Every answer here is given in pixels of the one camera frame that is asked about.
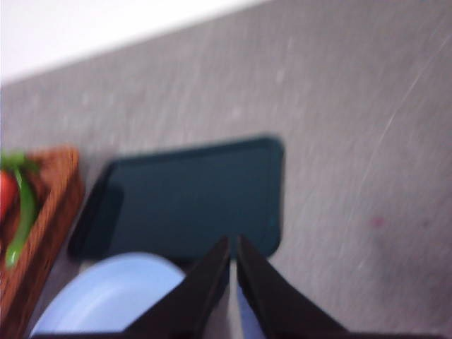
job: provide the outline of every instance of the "gray countertop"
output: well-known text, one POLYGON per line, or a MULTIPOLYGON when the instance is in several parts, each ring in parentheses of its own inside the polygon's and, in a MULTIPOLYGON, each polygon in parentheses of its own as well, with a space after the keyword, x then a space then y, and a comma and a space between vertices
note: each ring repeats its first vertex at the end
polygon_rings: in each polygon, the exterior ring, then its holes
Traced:
MULTIPOLYGON (((88 190, 111 156, 279 135, 271 263, 352 330, 452 336, 452 2, 270 2, 1 96, 2 146, 77 145, 88 190)), ((32 323, 77 272, 64 249, 32 323)))

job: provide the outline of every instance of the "light blue plate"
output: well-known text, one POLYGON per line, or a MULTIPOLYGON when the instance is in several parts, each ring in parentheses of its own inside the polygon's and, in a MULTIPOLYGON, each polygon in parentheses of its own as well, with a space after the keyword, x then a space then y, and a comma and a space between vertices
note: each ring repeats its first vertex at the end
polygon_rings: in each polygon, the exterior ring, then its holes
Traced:
POLYGON ((105 259, 55 297, 32 334, 123 331, 183 279, 178 267, 156 255, 105 259))

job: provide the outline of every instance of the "red tomato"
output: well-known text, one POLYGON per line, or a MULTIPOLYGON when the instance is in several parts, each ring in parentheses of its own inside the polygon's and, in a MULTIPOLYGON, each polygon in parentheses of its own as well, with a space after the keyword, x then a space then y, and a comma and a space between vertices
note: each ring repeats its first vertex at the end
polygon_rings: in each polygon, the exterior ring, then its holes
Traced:
POLYGON ((5 171, 0 171, 0 221, 3 221, 6 213, 17 194, 17 183, 14 178, 5 171))

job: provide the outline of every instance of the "wicker basket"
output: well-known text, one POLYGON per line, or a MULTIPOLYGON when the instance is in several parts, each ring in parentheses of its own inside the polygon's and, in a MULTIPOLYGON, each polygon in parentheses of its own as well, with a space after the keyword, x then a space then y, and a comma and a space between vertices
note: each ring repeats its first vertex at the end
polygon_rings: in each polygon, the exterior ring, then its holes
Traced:
POLYGON ((22 337, 84 193, 75 148, 52 148, 28 156, 40 164, 39 176, 28 175, 40 212, 16 266, 9 270, 4 253, 17 228, 17 206, 1 227, 0 338, 22 337))

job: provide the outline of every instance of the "white wall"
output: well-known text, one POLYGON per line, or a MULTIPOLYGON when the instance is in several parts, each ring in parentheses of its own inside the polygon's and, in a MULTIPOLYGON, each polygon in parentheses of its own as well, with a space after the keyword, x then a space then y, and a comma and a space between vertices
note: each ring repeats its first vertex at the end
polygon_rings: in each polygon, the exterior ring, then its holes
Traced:
POLYGON ((263 0, 1 0, 1 83, 263 0))

